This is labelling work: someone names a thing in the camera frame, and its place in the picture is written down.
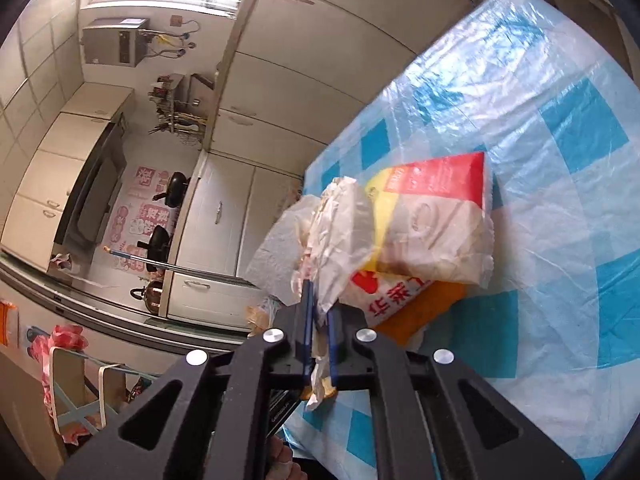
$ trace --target tablecloth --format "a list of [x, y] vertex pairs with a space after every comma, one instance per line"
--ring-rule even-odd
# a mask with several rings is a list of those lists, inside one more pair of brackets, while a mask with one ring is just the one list
[[[542, 0], [486, 0], [415, 59], [306, 171], [484, 150], [495, 271], [425, 332], [594, 478], [640, 410], [640, 92]], [[300, 408], [290, 433], [340, 480], [376, 477], [369, 400]]]

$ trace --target metal rod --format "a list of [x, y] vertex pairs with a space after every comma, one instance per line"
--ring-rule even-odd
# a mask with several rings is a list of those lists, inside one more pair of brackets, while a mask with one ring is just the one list
[[188, 267], [181, 267], [166, 262], [156, 262], [149, 258], [143, 258], [135, 254], [125, 253], [116, 249], [111, 249], [107, 246], [102, 247], [106, 252], [113, 256], [119, 256], [121, 258], [127, 258], [129, 260], [136, 260], [137, 262], [143, 262], [145, 264], [151, 264], [159, 269], [173, 270], [174, 272], [180, 272], [180, 274], [186, 274], [187, 276], [194, 276], [195, 278], [202, 278], [203, 280], [211, 280], [213, 282], [230, 283], [232, 285], [250, 286], [252, 288], [258, 288], [253, 283], [248, 282], [242, 278], [236, 278], [235, 276], [226, 276], [224, 274], [217, 274], [215, 272], [207, 272], [206, 270], [189, 269]]

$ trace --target human hand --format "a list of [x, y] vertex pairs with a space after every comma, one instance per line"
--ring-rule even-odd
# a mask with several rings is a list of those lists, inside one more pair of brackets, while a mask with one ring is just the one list
[[269, 457], [273, 460], [267, 473], [266, 480], [307, 480], [306, 473], [300, 469], [300, 464], [293, 462], [293, 451], [285, 446], [277, 436], [272, 436], [268, 442]]

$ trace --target blue and white checkered tablecloth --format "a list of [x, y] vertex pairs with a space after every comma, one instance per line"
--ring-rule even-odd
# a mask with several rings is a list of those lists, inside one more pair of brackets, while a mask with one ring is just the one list
[[[452, 349], [593, 479], [640, 410], [640, 92], [599, 44], [542, 0], [485, 1], [327, 147], [305, 192], [475, 150], [495, 173], [494, 276], [421, 350]], [[340, 480], [375, 478], [366, 393], [287, 429]]]

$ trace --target triangular cutout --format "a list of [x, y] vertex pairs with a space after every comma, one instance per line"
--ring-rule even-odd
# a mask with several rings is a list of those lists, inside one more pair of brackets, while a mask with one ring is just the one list
[[171, 381], [120, 428], [120, 437], [151, 451], [158, 445], [169, 414], [182, 389], [180, 381]]
[[485, 449], [495, 449], [518, 437], [518, 428], [468, 381], [458, 383]]

